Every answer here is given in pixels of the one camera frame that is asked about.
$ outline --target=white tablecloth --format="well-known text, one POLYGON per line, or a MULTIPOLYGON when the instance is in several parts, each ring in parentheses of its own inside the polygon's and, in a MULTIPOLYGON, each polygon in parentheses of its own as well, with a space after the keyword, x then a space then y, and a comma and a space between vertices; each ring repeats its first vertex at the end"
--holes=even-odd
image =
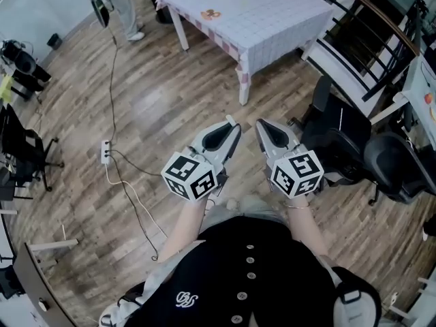
POLYGON ((410 63, 401 94, 409 100, 433 149, 436 150, 436 74, 422 54, 410 63), (425 101, 428 93, 433 98, 429 104, 425 101))
POLYGON ((157 0, 195 25, 238 61, 239 81, 324 31, 332 8, 322 0, 157 0), (206 20, 201 13, 219 12, 206 20))

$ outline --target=checkered tablecloth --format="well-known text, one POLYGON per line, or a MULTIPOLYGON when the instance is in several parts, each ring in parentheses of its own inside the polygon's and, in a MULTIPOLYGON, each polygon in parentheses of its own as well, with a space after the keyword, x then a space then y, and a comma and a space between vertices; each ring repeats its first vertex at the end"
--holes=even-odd
POLYGON ((249 87, 258 70, 318 36, 332 13, 322 0, 157 0, 158 9, 164 6, 238 61, 242 87, 249 87))

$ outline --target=power strip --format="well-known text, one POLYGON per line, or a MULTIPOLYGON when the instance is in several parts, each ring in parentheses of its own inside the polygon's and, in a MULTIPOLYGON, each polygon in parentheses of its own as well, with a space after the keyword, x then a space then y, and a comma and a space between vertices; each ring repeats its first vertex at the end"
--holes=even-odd
POLYGON ((102 164, 104 165, 109 165, 110 162, 110 147, 111 144, 108 140, 102 140, 102 151, 101 151, 101 159, 102 159, 102 164))

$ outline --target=wooden handrail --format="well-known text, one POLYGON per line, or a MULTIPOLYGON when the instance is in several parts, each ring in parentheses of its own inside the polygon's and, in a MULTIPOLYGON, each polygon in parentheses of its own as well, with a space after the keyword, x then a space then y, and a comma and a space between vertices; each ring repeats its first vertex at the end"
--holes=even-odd
POLYGON ((381 11, 377 6, 371 3, 369 0, 357 0, 363 6, 371 9, 375 14, 377 14, 394 32, 395 36, 401 40, 403 45, 405 45, 408 49, 410 49, 416 56, 419 56, 420 50, 418 47, 403 33, 401 29, 398 28, 398 25, 393 23, 389 17, 387 17, 383 11, 381 11))

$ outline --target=gray pants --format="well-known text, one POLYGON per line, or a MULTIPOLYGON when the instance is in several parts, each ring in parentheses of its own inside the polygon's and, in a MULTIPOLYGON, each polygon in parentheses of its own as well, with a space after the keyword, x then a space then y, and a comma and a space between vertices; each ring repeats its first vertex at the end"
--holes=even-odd
POLYGON ((138 32, 138 25, 136 24, 135 7, 131 0, 109 0, 114 9, 120 16, 121 23, 123 23, 124 32, 127 38, 132 37, 138 32))
POLYGON ((204 217, 200 232, 237 216, 276 221, 287 226, 287 221, 265 201, 256 195, 247 195, 240 199, 237 210, 228 210, 222 205, 212 207, 204 217))

